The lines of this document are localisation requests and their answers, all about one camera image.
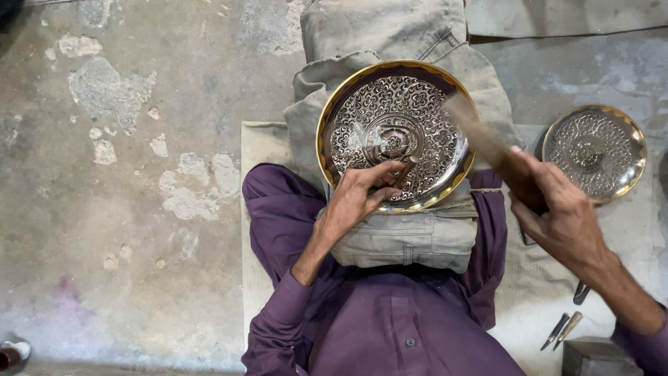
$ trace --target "sleeve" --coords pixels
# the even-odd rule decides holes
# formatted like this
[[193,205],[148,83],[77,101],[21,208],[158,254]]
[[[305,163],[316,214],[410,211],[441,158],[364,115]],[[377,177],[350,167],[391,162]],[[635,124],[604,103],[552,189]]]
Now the sleeve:
[[293,347],[302,341],[304,315],[313,287],[297,282],[290,270],[260,313],[250,322],[248,349],[241,357],[246,375],[297,374]]
[[643,336],[631,332],[618,321],[612,340],[626,350],[645,372],[668,375],[668,322],[658,334]]

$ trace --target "purple shirt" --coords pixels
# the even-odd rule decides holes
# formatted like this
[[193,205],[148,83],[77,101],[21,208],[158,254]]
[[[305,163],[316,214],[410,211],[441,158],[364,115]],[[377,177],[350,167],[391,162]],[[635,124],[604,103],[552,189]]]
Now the purple shirt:
[[[491,171],[472,188],[494,188]],[[274,282],[250,323],[247,375],[523,375],[485,328],[494,326],[494,290],[506,246],[501,193],[474,193],[478,235],[469,270],[420,265],[360,269],[328,256],[313,286],[289,272],[306,245],[324,197],[290,170],[261,164],[242,188],[253,251]],[[634,335],[617,325],[613,340],[646,371],[668,375],[668,329]]]
[[[344,283],[334,314],[309,357],[315,375],[524,375],[508,352],[475,323],[456,285],[434,292],[409,276],[375,274]],[[250,324],[247,375],[294,375],[312,286],[285,274]],[[635,335],[617,324],[613,340],[646,371],[668,375],[668,329]]]

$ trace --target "plate rim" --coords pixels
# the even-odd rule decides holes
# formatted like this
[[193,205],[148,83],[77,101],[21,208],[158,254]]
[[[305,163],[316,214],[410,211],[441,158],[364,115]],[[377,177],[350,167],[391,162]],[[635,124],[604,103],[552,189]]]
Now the plate rim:
[[609,198],[594,199],[594,198],[590,197],[592,202],[595,205],[603,205],[603,204],[612,202],[612,201],[622,197],[623,195],[627,194],[631,190],[631,188],[633,188],[636,185],[636,183],[638,183],[638,180],[640,179],[640,176],[642,176],[643,171],[645,170],[645,165],[647,164],[647,143],[645,142],[645,135],[643,134],[643,131],[640,129],[638,124],[635,121],[633,121],[633,119],[629,115],[627,115],[625,112],[623,112],[622,110],[619,110],[618,108],[615,108],[615,107],[612,107],[612,106],[607,106],[605,104],[585,104],[583,106],[579,106],[579,107],[570,109],[569,111],[567,111],[564,114],[562,114],[561,116],[559,116],[552,123],[552,125],[550,125],[550,128],[548,128],[547,132],[545,132],[545,137],[543,138],[543,143],[542,143],[542,146],[541,146],[542,150],[540,151],[541,161],[546,162],[546,156],[545,156],[546,147],[545,146],[547,145],[548,139],[550,138],[550,135],[552,134],[552,132],[556,128],[556,126],[559,123],[561,123],[565,118],[567,118],[568,116],[573,114],[574,112],[578,112],[578,111],[586,110],[586,109],[600,110],[602,112],[612,112],[614,116],[616,116],[618,118],[622,118],[624,120],[624,122],[631,125],[631,128],[633,128],[633,130],[635,132],[638,132],[638,134],[640,135],[640,137],[636,141],[641,146],[640,157],[641,157],[641,161],[643,162],[641,168],[639,170],[637,169],[635,171],[635,175],[633,176],[633,178],[629,182],[627,182],[624,187],[621,187],[621,188],[617,189],[615,191],[615,194],[613,194]]
[[[396,60],[386,60],[382,62],[378,62],[376,64],[370,65],[368,67],[362,68],[358,70],[356,73],[354,73],[352,76],[348,77],[346,80],[344,80],[332,93],[332,95],[329,96],[327,99],[327,102],[325,103],[325,107],[323,107],[323,110],[320,113],[320,118],[318,119],[318,125],[316,128],[316,133],[315,133],[315,153],[316,157],[318,159],[318,166],[320,167],[320,172],[323,174],[325,177],[325,180],[327,180],[327,183],[332,187],[332,189],[336,190],[337,185],[334,184],[334,180],[332,175],[330,174],[329,171],[325,169],[325,156],[323,154],[323,149],[325,145],[325,141],[323,139],[323,131],[325,128],[325,119],[331,114],[331,111],[333,109],[333,105],[335,101],[340,99],[340,97],[343,95],[344,91],[356,83],[360,78],[371,74],[379,69],[384,69],[384,68],[394,68],[397,66],[404,66],[406,68],[422,68],[426,70],[429,73],[437,74],[441,76],[447,83],[455,86],[457,91],[461,92],[464,94],[464,96],[468,99],[469,103],[471,104],[473,110],[474,110],[474,117],[477,120],[478,119],[478,110],[476,108],[476,105],[473,101],[473,98],[471,98],[469,92],[466,90],[464,85],[462,85],[459,80],[457,80],[453,75],[445,71],[443,68],[440,68],[438,66],[435,66],[433,64],[429,64],[427,62],[423,62],[421,60],[413,60],[413,59],[396,59]],[[464,164],[462,165],[461,168],[458,169],[458,173],[452,178],[452,183],[448,184],[446,187],[444,187],[439,193],[438,193],[438,198],[434,199],[432,197],[431,199],[428,199],[427,201],[424,201],[422,203],[418,203],[415,205],[412,205],[409,208],[402,208],[402,207],[378,207],[377,211],[380,211],[382,214],[385,215],[401,215],[401,214],[411,214],[415,213],[419,210],[427,209],[428,207],[431,207],[441,200],[445,198],[447,195],[449,195],[463,180],[464,178],[468,175],[470,172],[474,159],[476,157],[476,151],[472,150],[470,147],[468,149],[466,159],[464,160]]]

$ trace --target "paisley pattern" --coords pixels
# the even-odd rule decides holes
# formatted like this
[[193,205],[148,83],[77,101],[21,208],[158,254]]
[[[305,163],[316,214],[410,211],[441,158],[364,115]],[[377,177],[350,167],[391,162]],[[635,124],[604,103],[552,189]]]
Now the paisley pattern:
[[568,118],[550,136],[546,160],[589,197],[597,198],[628,183],[634,158],[629,135],[601,113]]
[[446,95],[419,78],[390,76],[371,81],[348,96],[329,125],[335,170],[366,169],[408,155],[420,163],[389,205],[406,205],[438,193],[456,171],[466,139],[443,113]]

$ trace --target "cuff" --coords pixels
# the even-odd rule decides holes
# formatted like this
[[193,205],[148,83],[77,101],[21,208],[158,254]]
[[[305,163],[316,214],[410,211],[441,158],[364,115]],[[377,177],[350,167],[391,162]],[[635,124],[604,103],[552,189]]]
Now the cuff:
[[626,350],[640,368],[654,372],[662,370],[668,374],[668,361],[665,358],[668,351],[668,320],[661,331],[651,336],[634,333],[617,321],[611,339]]
[[297,282],[288,269],[265,306],[267,313],[281,324],[299,324],[304,319],[312,291],[313,285]]

